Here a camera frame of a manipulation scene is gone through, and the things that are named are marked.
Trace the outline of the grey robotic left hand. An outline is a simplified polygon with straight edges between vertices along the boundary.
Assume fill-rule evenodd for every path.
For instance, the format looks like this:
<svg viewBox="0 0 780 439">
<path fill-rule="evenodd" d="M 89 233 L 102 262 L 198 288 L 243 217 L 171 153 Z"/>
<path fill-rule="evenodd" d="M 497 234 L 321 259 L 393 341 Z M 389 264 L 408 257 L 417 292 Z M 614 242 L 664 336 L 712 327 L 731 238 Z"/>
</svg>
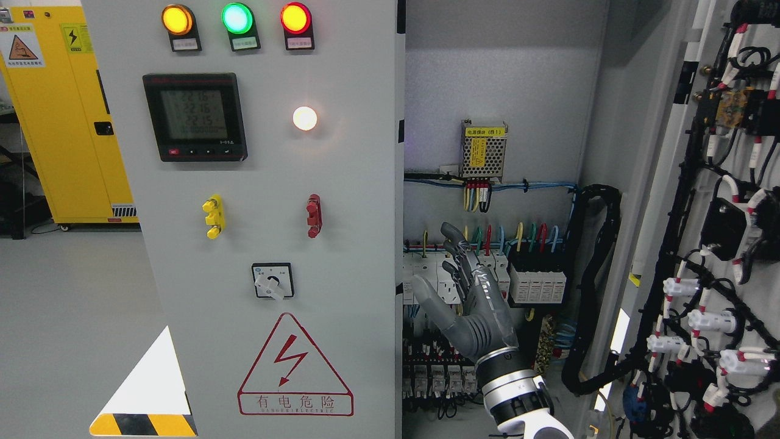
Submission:
<svg viewBox="0 0 780 439">
<path fill-rule="evenodd" d="M 421 308 L 450 344 L 472 362 L 502 348 L 518 350 L 510 308 L 494 273 L 479 261 L 460 229 L 443 222 L 440 231 L 445 250 L 454 260 L 442 266 L 465 297 L 464 314 L 449 308 L 428 280 L 415 276 L 411 286 Z"/>
</svg>

